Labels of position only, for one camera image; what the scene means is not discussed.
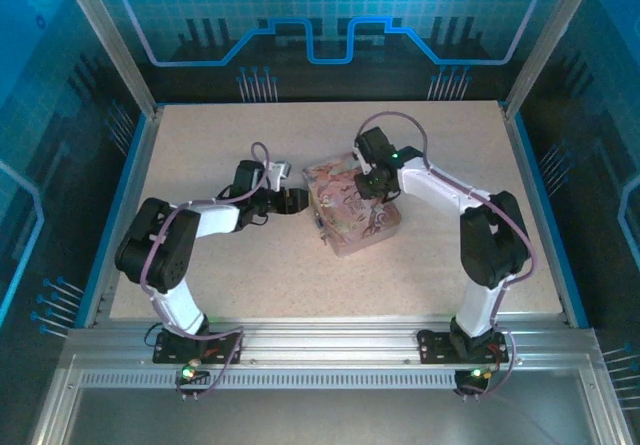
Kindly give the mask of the aluminium mounting rail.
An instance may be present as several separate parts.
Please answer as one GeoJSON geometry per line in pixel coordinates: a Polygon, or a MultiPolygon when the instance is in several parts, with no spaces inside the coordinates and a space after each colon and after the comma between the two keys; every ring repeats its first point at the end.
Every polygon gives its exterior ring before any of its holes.
{"type": "MultiPolygon", "coordinates": [[[[572,328],[555,314],[505,314],[516,348],[516,368],[524,370],[600,367],[604,360],[591,329],[572,328]]],[[[59,367],[144,369],[151,349],[143,336],[151,320],[104,320],[67,335],[59,367]]],[[[251,369],[401,369],[419,365],[418,331],[446,331],[443,315],[237,319],[215,330],[243,327],[240,367],[251,369]]]]}

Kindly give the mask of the small LED circuit board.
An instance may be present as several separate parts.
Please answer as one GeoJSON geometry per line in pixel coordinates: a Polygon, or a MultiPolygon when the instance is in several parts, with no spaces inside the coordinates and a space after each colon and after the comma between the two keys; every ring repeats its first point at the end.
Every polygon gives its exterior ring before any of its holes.
{"type": "Polygon", "coordinates": [[[203,384],[210,377],[208,371],[200,369],[201,365],[202,361],[200,359],[191,359],[181,368],[181,371],[176,376],[176,390],[183,401],[186,401],[188,398],[197,399],[198,397],[198,391],[195,389],[187,390],[187,386],[203,384]]]}
{"type": "Polygon", "coordinates": [[[466,401],[469,397],[478,400],[491,392],[491,378],[495,371],[489,368],[456,370],[454,373],[455,388],[453,392],[466,401]]]}

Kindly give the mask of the blue printed side panel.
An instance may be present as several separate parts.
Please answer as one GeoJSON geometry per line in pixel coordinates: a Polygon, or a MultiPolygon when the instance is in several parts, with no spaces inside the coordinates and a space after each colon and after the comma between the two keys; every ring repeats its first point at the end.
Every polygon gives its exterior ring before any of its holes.
{"type": "Polygon", "coordinates": [[[142,120],[76,0],[0,0],[0,445],[24,445],[142,120]]]}
{"type": "Polygon", "coordinates": [[[640,421],[640,0],[582,0],[520,115],[587,323],[640,421]]]}

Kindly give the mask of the aluminium frame post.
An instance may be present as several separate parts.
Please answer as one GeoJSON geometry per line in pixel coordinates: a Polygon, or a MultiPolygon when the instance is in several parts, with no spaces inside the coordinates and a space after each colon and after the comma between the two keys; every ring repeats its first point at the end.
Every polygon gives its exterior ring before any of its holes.
{"type": "Polygon", "coordinates": [[[507,96],[504,117],[512,120],[564,36],[582,0],[558,0],[507,96]]]}
{"type": "Polygon", "coordinates": [[[158,106],[103,0],[76,0],[141,112],[151,119],[158,106]]]}

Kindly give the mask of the blue printed backdrop panel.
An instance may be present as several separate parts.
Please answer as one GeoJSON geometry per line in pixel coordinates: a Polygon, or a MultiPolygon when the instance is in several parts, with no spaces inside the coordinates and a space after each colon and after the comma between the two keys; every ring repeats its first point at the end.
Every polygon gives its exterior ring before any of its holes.
{"type": "Polygon", "coordinates": [[[557,0],[103,0],[159,102],[503,100],[557,0]]]}

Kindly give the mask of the grey metal sheet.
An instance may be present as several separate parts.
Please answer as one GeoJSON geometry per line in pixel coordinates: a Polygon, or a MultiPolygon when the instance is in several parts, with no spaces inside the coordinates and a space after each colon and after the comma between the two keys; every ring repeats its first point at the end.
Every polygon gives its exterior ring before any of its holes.
{"type": "Polygon", "coordinates": [[[183,401],[160,390],[87,390],[65,445],[613,445],[577,390],[463,401],[426,390],[239,390],[183,401]]]}

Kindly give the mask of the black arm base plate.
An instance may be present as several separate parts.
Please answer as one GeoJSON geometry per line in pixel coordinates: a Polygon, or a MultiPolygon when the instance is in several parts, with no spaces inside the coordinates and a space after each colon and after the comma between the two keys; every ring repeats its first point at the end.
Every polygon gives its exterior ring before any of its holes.
{"type": "Polygon", "coordinates": [[[421,330],[416,335],[423,365],[507,364],[509,352],[505,336],[489,330],[484,335],[468,338],[462,332],[421,330]]]}
{"type": "Polygon", "coordinates": [[[233,333],[223,338],[200,341],[162,331],[156,337],[152,362],[178,365],[198,359],[205,365],[223,365],[239,337],[239,333],[233,333]]]}

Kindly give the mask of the table side rail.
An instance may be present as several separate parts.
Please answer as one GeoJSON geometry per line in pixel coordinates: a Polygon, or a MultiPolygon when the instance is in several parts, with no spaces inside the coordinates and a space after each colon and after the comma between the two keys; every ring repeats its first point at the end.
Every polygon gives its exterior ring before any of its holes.
{"type": "Polygon", "coordinates": [[[142,114],[134,132],[76,315],[76,328],[93,327],[100,315],[103,296],[110,295],[110,290],[118,286],[116,251],[137,211],[162,112],[160,108],[154,118],[142,114]]]}
{"type": "Polygon", "coordinates": [[[503,112],[503,118],[565,321],[572,328],[588,329],[589,320],[524,122],[519,112],[514,117],[503,112]]]}

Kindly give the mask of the decorated picture box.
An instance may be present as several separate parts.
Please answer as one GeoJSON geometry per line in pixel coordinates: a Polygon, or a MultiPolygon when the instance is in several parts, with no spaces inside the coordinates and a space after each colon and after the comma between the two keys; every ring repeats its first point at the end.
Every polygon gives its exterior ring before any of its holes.
{"type": "Polygon", "coordinates": [[[392,203],[363,199],[354,177],[361,172],[358,161],[346,153],[309,166],[302,171],[313,212],[320,213],[330,246],[346,257],[394,236],[402,216],[392,203]]]}

